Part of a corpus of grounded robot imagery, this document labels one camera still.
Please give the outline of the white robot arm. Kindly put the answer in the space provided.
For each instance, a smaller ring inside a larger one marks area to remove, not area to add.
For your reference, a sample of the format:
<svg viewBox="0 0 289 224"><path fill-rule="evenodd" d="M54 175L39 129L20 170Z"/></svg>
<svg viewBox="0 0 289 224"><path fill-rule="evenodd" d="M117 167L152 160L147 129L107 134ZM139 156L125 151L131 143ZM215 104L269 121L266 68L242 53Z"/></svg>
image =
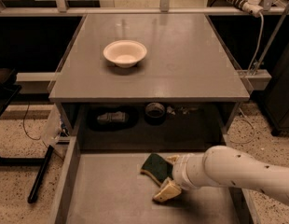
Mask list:
<svg viewBox="0 0 289 224"><path fill-rule="evenodd" d="M178 196L183 190L226 187L258 191L289 206L288 167L258 161L226 146L170 156L167 161L172 164L172 177L163 181L153 197L159 203Z"/></svg>

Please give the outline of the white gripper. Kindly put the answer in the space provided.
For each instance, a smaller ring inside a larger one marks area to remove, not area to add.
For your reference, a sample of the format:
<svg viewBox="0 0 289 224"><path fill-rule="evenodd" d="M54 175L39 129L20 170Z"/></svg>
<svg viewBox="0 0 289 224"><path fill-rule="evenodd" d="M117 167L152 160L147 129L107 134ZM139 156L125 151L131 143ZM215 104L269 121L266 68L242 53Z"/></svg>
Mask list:
<svg viewBox="0 0 289 224"><path fill-rule="evenodd" d="M208 186L209 178L204 172L203 156L203 153L189 153L166 157L166 162L173 164L173 180L166 178L153 200L165 203L180 195L182 189L199 189Z"/></svg>

